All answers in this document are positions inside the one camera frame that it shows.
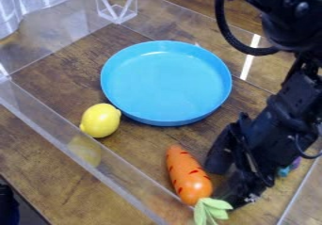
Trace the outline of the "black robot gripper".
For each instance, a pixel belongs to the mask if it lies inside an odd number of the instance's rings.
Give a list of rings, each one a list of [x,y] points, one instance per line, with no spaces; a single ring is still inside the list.
[[[254,120],[242,113],[206,155],[206,171],[225,176],[218,198],[234,209],[257,202],[267,187],[274,186],[279,168],[298,157],[319,157],[319,153],[307,153],[318,137],[317,127],[303,120],[289,120],[267,110]]]

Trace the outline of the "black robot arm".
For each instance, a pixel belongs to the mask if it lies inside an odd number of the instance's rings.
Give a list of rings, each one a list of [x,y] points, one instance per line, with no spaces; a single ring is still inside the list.
[[[269,97],[258,117],[241,114],[206,156],[209,172],[231,174],[214,197],[239,208],[274,186],[278,169],[299,157],[311,158],[306,149],[322,137],[322,0],[246,0],[262,12],[269,48],[251,48],[234,37],[225,1],[215,0],[215,16],[230,45],[254,56],[279,51],[295,56],[282,89]]]

